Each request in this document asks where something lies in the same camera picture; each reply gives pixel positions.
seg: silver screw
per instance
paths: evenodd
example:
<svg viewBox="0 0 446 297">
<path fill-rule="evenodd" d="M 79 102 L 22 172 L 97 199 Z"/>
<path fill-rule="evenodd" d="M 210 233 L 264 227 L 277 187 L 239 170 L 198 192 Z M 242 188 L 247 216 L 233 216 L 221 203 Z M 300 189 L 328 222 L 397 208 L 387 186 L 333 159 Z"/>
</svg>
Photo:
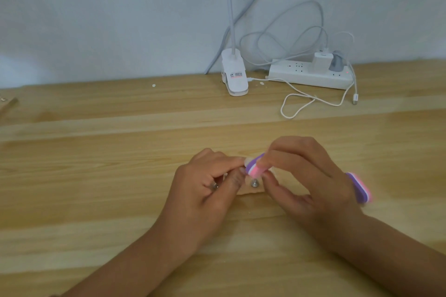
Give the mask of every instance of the silver screw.
<svg viewBox="0 0 446 297">
<path fill-rule="evenodd" d="M 251 187 L 257 188 L 260 185 L 259 181 L 254 178 L 253 181 L 251 181 Z"/>
</svg>

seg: hand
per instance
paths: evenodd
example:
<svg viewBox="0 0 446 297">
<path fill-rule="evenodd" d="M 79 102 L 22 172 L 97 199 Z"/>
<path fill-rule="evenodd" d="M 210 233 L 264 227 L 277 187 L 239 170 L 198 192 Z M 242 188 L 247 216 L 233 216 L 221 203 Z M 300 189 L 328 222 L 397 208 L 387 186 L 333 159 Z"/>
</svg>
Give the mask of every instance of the hand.
<svg viewBox="0 0 446 297">
<path fill-rule="evenodd" d="M 153 226 L 181 264 L 220 227 L 245 183 L 244 158 L 207 148 L 180 166 L 165 206 Z M 214 188 L 214 181 L 219 185 Z"/>
<path fill-rule="evenodd" d="M 266 192 L 322 246 L 342 255 L 357 244 L 367 219 L 353 183 L 314 138 L 279 137 L 257 165 L 287 170 L 308 189 L 309 195 L 295 195 L 271 172 L 263 174 Z"/>
</svg>

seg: power outlet socket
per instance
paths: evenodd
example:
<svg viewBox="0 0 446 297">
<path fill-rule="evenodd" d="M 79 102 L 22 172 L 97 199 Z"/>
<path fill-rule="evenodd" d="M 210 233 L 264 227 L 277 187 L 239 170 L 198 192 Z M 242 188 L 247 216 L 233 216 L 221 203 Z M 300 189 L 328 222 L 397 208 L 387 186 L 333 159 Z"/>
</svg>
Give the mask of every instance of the power outlet socket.
<svg viewBox="0 0 446 297">
<path fill-rule="evenodd" d="M 273 60 L 266 79 L 283 82 L 274 80 L 276 78 L 286 80 L 292 84 L 336 89 L 347 89 L 353 83 L 353 75 L 348 66 L 344 66 L 341 72 L 314 71 L 312 70 L 312 63 L 292 60 Z"/>
</svg>

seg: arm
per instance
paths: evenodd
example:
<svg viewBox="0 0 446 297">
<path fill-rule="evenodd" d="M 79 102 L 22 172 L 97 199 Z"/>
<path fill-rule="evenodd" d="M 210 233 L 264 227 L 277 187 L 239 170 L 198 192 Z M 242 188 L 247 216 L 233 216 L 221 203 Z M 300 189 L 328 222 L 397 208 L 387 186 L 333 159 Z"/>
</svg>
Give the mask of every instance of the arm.
<svg viewBox="0 0 446 297">
<path fill-rule="evenodd" d="M 245 182 L 243 162 L 205 149 L 180 166 L 153 227 L 62 297 L 147 296 L 217 231 Z"/>
<path fill-rule="evenodd" d="M 281 137 L 257 161 L 287 170 L 310 195 L 295 195 L 270 172 L 268 194 L 326 249 L 399 296 L 446 296 L 446 255 L 362 213 L 349 177 L 313 138 Z"/>
</svg>

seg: wood grain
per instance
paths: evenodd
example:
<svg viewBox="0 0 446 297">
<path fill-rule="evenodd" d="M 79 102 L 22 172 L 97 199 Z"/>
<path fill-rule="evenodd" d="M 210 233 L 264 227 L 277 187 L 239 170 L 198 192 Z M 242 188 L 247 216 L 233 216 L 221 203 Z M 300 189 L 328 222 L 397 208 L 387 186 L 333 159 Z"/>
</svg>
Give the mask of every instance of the wood grain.
<svg viewBox="0 0 446 297">
<path fill-rule="evenodd" d="M 356 106 L 350 94 L 339 108 L 314 103 L 293 120 L 279 112 L 286 84 L 252 82 L 248 95 L 231 97 L 218 74 L 14 90 L 20 102 L 0 116 L 2 295 L 61 293 L 108 261 L 153 224 L 175 169 L 199 150 L 253 157 L 281 135 L 314 136 L 370 188 L 367 214 L 446 252 L 446 62 L 356 70 Z M 291 99 L 285 112 L 303 103 Z M 218 235 L 153 295 L 172 294 L 388 295 L 264 193 L 237 197 Z"/>
</svg>

